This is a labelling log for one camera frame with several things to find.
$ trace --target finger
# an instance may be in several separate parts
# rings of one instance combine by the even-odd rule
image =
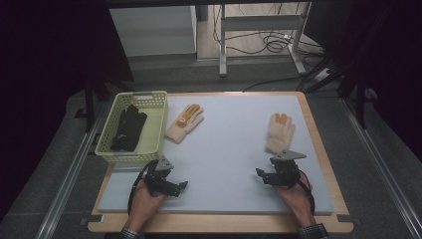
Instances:
[[[185,108],[185,113],[189,113],[190,112],[190,109],[193,107],[193,105],[188,105],[186,108]]]
[[[273,114],[270,118],[270,124],[277,123],[277,114]]]
[[[197,112],[199,110],[199,105],[197,104],[193,104],[188,110],[187,113],[190,115],[195,114],[195,112]]]
[[[136,185],[136,188],[137,189],[142,189],[142,188],[145,188],[145,189],[147,189],[148,187],[146,186],[146,184],[145,184],[145,180],[144,180],[145,178],[144,177],[142,177],[142,179],[139,181],[139,183]]]
[[[198,111],[189,119],[189,121],[194,122],[196,120],[197,116],[199,114],[203,113],[203,112],[204,112],[203,108],[198,109]]]
[[[292,118],[286,117],[285,124],[282,124],[282,126],[283,126],[283,132],[282,132],[283,137],[287,136],[288,130],[289,130],[291,124],[292,124]]]
[[[157,200],[159,203],[162,203],[165,198],[167,198],[166,194],[159,194],[158,196],[155,197],[155,200]]]
[[[186,132],[190,133],[203,120],[204,120],[204,116],[203,115],[200,115],[200,116],[196,117],[194,119],[194,121],[192,121],[191,123],[189,123],[186,126],[186,128],[185,128]]]
[[[286,115],[286,114],[282,114],[282,115],[280,116],[280,123],[281,123],[282,125],[286,125],[286,121],[287,121],[287,119],[288,119],[288,115]]]
[[[282,118],[280,114],[276,113],[275,116],[276,116],[276,123],[282,123]]]
[[[289,149],[290,144],[292,143],[293,133],[295,132],[295,125],[292,123],[288,128],[288,131],[285,134],[285,147]]]
[[[180,115],[176,118],[174,122],[178,122],[181,118],[183,118],[183,115],[186,114],[186,112],[189,110],[190,105],[186,106],[185,109],[180,113]]]

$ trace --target white cabinet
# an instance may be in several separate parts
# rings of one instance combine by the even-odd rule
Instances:
[[[127,57],[196,52],[194,6],[110,9]]]

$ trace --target hand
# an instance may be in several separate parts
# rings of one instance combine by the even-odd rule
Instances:
[[[307,188],[313,190],[313,186],[302,172],[301,182]],[[301,227],[317,224],[311,211],[310,200],[308,199],[308,195],[303,188],[301,188],[298,184],[289,189],[282,188],[280,186],[273,186],[273,188],[279,193],[285,204],[293,212]]]
[[[273,114],[270,120],[266,149],[275,154],[289,149],[294,130],[295,125],[292,123],[292,118],[286,114]]]
[[[142,225],[150,217],[155,215],[166,197],[167,195],[165,194],[160,194],[156,197],[151,196],[143,179],[140,180],[136,186],[130,208],[130,215],[124,227],[139,232]]]

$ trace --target cable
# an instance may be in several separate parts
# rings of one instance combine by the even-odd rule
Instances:
[[[283,79],[276,79],[276,80],[270,80],[270,81],[265,81],[265,82],[260,82],[260,83],[256,83],[256,84],[253,84],[253,85],[251,85],[251,86],[249,86],[249,87],[247,87],[247,88],[245,88],[242,92],[244,93],[244,92],[246,92],[246,91],[248,91],[249,89],[251,89],[251,88],[253,88],[253,87],[256,87],[256,86],[259,86],[259,85],[264,85],[264,84],[269,84],[269,83],[274,83],[274,82],[280,82],[280,81],[288,81],[288,80],[298,80],[298,79],[302,79],[302,78],[307,78],[307,77],[309,77],[309,76],[311,76],[313,73],[315,73],[316,71],[318,71],[319,70],[319,66],[322,64],[322,62],[324,62],[325,61],[325,59],[322,59],[308,74],[306,74],[306,75],[303,75],[303,76],[299,76],[299,77],[294,77],[294,78],[283,78]],[[300,86],[301,85],[304,85],[305,83],[304,83],[304,81],[302,81],[298,86],[297,86],[297,90],[300,88]]]
[[[274,3],[273,6],[270,8],[268,14],[270,14],[270,12],[271,12],[271,10],[273,8],[276,9],[275,6],[276,6],[276,3]],[[282,7],[283,7],[283,4],[280,5],[280,7],[276,10],[277,13],[276,13],[276,11],[275,11],[275,13],[278,14],[278,15],[280,15],[280,12],[281,12]],[[214,22],[213,38],[214,38],[214,41],[218,42],[219,44],[221,44],[221,40],[218,38],[218,34],[217,34],[217,22],[218,22],[218,17],[220,16],[221,8],[222,7],[220,6],[220,8],[218,10],[218,13],[217,13],[217,16],[216,16],[216,14],[215,14],[215,5],[213,7],[213,16],[214,16],[214,21],[213,21]],[[241,9],[240,4],[239,4],[239,10],[242,12],[243,15],[245,15],[245,13]],[[227,41],[227,40],[231,40],[231,39],[235,39],[235,38],[253,36],[253,35],[257,35],[257,34],[261,35],[262,33],[268,33],[269,35],[267,35],[267,36],[265,36],[263,38],[263,42],[265,44],[265,47],[263,49],[261,49],[261,50],[258,50],[256,52],[246,52],[246,51],[240,50],[238,48],[234,48],[234,47],[227,47],[226,46],[226,48],[227,49],[232,49],[232,50],[235,50],[235,51],[239,51],[239,52],[244,53],[244,54],[254,55],[254,54],[261,53],[261,52],[263,52],[265,50],[268,50],[268,51],[270,51],[272,53],[280,53],[280,52],[282,52],[289,45],[289,42],[286,39],[281,38],[281,37],[277,37],[277,36],[274,36],[273,35],[273,34],[280,34],[280,35],[283,34],[285,36],[287,34],[284,34],[284,33],[281,33],[281,32],[278,33],[278,32],[275,32],[275,31],[270,31],[270,32],[268,32],[268,31],[261,32],[260,31],[260,32],[255,32],[255,33],[251,33],[251,34],[243,34],[243,35],[239,35],[239,36],[225,38],[225,40]],[[278,40],[271,41],[270,40],[271,38],[276,38]]]
[[[316,67],[316,66],[317,66],[317,64],[316,64],[316,65],[311,65],[311,64],[307,61],[307,58],[323,58],[323,56],[304,56],[303,61],[304,61],[304,63],[305,63],[305,64],[307,64],[307,65],[308,65],[308,66],[310,66],[310,67]]]
[[[130,191],[129,199],[128,199],[128,202],[127,202],[127,214],[130,214],[131,204],[132,204],[132,201],[133,201],[133,196],[134,196],[134,193],[136,191],[137,184],[139,183],[140,180],[143,179],[143,174],[145,173],[145,171],[147,169],[149,170],[151,166],[156,166],[157,161],[158,160],[149,161],[146,164],[146,166],[140,171],[139,175],[137,176],[136,180],[134,181],[133,186],[132,186],[131,191]]]
[[[313,47],[319,47],[319,48],[322,48],[322,46],[321,46],[321,45],[318,45],[318,44],[306,43],[306,42],[303,42],[303,41],[299,41],[299,43],[302,43],[302,44],[304,44],[304,45],[313,46]]]

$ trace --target gray floor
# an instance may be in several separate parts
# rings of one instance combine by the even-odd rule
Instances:
[[[137,91],[165,90],[183,92],[241,92],[262,82],[279,80],[251,88],[250,91],[295,91],[299,80],[282,80],[297,76],[289,58],[231,59],[228,77],[219,78],[215,61],[190,60],[155,62],[153,68],[141,68],[139,59],[131,60]],[[116,94],[119,88],[107,85]],[[386,189],[369,154],[361,143],[341,101],[334,82],[316,93],[307,94],[317,128],[330,159],[344,200],[353,218],[354,230],[347,234],[330,234],[331,238],[413,238],[395,202]],[[96,109],[110,106],[97,102]],[[85,107],[83,93],[68,101],[67,114],[37,170],[0,225],[0,238],[34,238],[54,200],[61,182],[85,135],[86,122],[75,119]],[[395,180],[416,212],[422,212],[422,164],[407,146],[383,122],[372,104],[366,104],[366,123],[374,143],[384,156]],[[89,218],[106,172],[106,163],[89,154],[60,216],[53,238],[112,238],[115,235],[92,233],[84,219]],[[283,238],[287,235],[267,235]],[[147,238],[263,238],[263,235],[147,235]]]

